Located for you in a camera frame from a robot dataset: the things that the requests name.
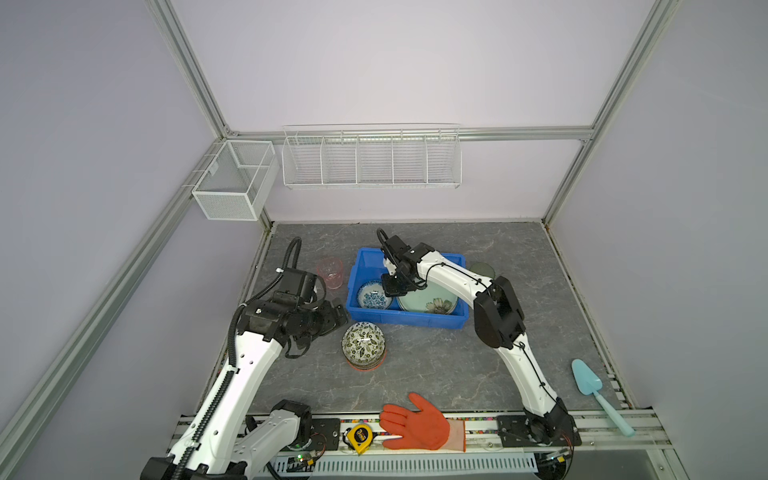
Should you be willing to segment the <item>black floral bowl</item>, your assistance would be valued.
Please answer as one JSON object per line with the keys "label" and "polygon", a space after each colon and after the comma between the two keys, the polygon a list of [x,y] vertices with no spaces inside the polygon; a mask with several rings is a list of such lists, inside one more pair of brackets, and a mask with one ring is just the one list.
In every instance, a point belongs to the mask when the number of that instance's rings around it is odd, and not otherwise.
{"label": "black floral bowl", "polygon": [[383,331],[370,322],[351,325],[341,340],[344,357],[357,364],[369,364],[385,355],[386,339]]}

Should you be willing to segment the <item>blue patterned bowl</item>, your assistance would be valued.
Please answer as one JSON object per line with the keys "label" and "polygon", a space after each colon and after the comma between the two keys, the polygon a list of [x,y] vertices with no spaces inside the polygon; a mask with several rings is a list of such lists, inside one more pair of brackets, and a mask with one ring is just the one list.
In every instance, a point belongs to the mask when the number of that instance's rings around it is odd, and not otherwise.
{"label": "blue patterned bowl", "polygon": [[392,298],[385,294],[380,281],[369,281],[363,284],[357,292],[357,301],[361,308],[386,310],[392,304]]}

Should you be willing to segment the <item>mint green flower plate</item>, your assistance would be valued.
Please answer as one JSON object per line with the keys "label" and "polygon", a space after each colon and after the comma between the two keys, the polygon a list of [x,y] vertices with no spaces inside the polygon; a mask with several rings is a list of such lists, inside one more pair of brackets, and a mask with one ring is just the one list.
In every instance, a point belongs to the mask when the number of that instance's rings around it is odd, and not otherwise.
{"label": "mint green flower plate", "polygon": [[423,290],[407,293],[397,299],[399,308],[413,313],[450,315],[459,297],[440,285],[430,284]]}

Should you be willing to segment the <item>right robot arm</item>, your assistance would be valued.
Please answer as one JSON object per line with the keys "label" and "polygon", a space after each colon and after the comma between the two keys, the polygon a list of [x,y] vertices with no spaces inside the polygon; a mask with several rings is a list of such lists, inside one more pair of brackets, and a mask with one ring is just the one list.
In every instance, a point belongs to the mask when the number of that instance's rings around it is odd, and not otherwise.
{"label": "right robot arm", "polygon": [[402,297],[435,284],[467,303],[473,310],[476,335],[501,357],[517,387],[533,443],[544,446],[562,439],[579,445],[574,418],[532,352],[525,314],[511,282],[503,276],[474,273],[425,243],[412,247],[381,228],[376,236],[387,270],[381,276],[385,295]]}

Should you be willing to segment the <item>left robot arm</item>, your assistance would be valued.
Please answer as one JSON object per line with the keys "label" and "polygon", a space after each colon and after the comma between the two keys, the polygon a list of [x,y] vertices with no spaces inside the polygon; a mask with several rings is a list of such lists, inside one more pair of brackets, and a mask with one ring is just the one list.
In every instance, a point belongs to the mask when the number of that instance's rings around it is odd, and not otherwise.
{"label": "left robot arm", "polygon": [[226,359],[191,424],[170,452],[150,458],[143,479],[250,479],[288,446],[312,436],[308,405],[282,400],[266,420],[243,431],[248,411],[279,357],[298,359],[349,315],[327,298],[325,280],[298,267],[302,241],[289,243],[276,277],[241,303],[230,322]]}

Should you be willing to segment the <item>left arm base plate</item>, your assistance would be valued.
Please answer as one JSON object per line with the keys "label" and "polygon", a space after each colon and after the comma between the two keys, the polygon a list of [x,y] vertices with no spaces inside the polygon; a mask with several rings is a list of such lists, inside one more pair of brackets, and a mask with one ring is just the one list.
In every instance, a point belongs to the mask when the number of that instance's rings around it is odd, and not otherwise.
{"label": "left arm base plate", "polygon": [[339,418],[314,418],[308,437],[284,447],[282,451],[337,451],[340,440],[341,420]]}

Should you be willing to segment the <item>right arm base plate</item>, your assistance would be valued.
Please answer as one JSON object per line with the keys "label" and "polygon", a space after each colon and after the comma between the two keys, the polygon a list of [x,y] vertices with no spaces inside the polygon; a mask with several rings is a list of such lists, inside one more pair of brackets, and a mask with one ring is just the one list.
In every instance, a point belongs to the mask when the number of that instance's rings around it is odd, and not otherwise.
{"label": "right arm base plate", "polygon": [[571,417],[554,421],[524,414],[497,417],[498,435],[505,448],[581,446],[582,439]]}

